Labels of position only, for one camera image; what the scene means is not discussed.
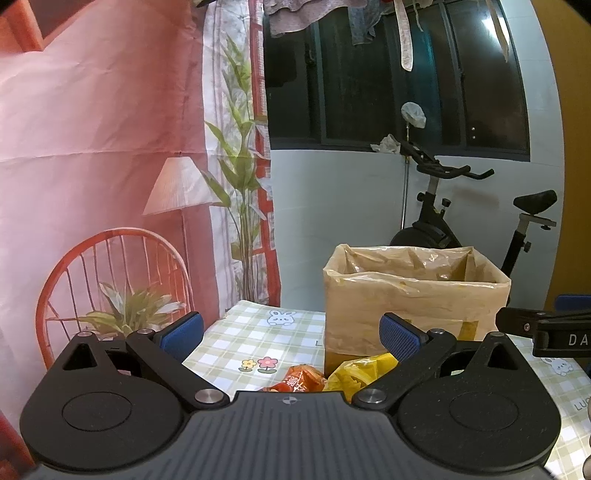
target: metal pivot screw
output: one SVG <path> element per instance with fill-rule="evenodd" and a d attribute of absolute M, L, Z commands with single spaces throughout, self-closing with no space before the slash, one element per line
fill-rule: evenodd
<path fill-rule="evenodd" d="M 215 388 L 204 388 L 195 393 L 195 400 L 200 403 L 218 403 L 223 400 L 223 392 Z"/>
<path fill-rule="evenodd" d="M 386 393 L 377 388 L 366 388 L 357 394 L 357 400 L 375 405 L 386 400 Z"/>

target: lamp shade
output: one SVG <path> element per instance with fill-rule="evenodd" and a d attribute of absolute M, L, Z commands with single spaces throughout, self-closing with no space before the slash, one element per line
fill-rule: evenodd
<path fill-rule="evenodd" d="M 218 201 L 190 157 L 170 157 L 154 183 L 144 215 Z"/>

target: checkered tablecloth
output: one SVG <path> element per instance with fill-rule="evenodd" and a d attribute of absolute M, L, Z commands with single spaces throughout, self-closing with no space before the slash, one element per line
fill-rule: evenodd
<path fill-rule="evenodd" d="M 207 330 L 184 365 L 233 398 L 237 390 L 274 385 L 292 365 L 308 364 L 322 371 L 323 334 L 322 312 L 288 312 L 240 301 Z M 558 480 L 583 480 L 583 462 L 591 455 L 589 377 L 574 360 L 535 358 L 530 339 L 510 337 L 542 380 L 562 418 L 560 437 L 546 468 Z"/>
<path fill-rule="evenodd" d="M 207 329 L 183 365 L 233 398 L 280 382 L 293 365 L 322 372 L 323 336 L 324 313 L 242 300 Z"/>
<path fill-rule="evenodd" d="M 587 404 L 591 380 L 571 358 L 536 358 L 532 341 L 509 336 L 552 396 L 562 418 L 562 428 L 546 468 L 560 480 L 583 480 L 583 463 L 591 455 L 591 421 Z"/>

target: window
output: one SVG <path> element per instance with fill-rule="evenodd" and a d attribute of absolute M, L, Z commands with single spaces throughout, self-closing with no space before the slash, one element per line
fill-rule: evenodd
<path fill-rule="evenodd" d="M 521 74 L 497 0 L 509 62 L 484 2 L 435 0 L 417 18 L 407 9 L 414 67 L 400 66 L 395 15 L 372 43 L 353 46 L 339 8 L 305 31 L 271 38 L 265 77 L 272 148 L 369 150 L 389 133 L 405 138 L 402 104 L 427 117 L 411 139 L 435 154 L 529 160 Z"/>

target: blue gripper pad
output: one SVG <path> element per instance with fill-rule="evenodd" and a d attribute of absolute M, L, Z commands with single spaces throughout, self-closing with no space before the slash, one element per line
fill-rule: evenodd
<path fill-rule="evenodd" d="M 399 362 L 411 358 L 428 339 L 422 330 L 393 313 L 386 313 L 379 321 L 379 341 Z"/>

